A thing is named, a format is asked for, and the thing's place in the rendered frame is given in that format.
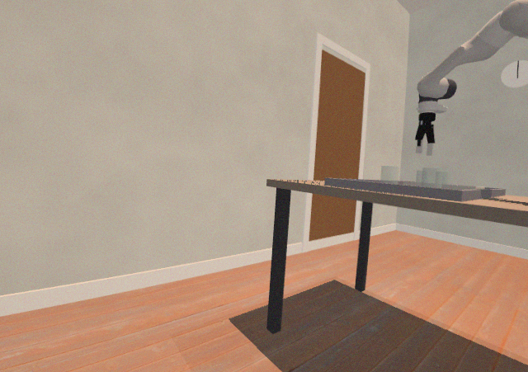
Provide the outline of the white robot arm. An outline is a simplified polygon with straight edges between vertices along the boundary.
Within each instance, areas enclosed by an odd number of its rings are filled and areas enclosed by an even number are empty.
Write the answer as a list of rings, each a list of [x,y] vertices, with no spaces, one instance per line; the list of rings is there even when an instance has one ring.
[[[457,86],[455,81],[444,77],[461,64],[489,59],[514,36],[528,39],[528,0],[511,2],[472,39],[454,49],[420,79],[417,84],[418,113],[440,114],[448,111],[446,106],[438,104],[437,101],[454,96]]]

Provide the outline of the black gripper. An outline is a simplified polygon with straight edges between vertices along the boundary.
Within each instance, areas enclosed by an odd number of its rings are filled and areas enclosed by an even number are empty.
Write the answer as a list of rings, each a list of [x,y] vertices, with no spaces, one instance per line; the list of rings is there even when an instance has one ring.
[[[427,142],[428,142],[427,155],[432,156],[433,144],[435,143],[435,138],[434,138],[434,125],[432,125],[431,122],[434,121],[435,119],[436,119],[435,113],[426,112],[426,113],[421,113],[419,115],[419,126],[417,128],[417,133],[416,133],[416,138],[415,138],[415,140],[417,141],[416,153],[422,153],[422,144],[423,144],[422,139],[424,135],[426,134]]]

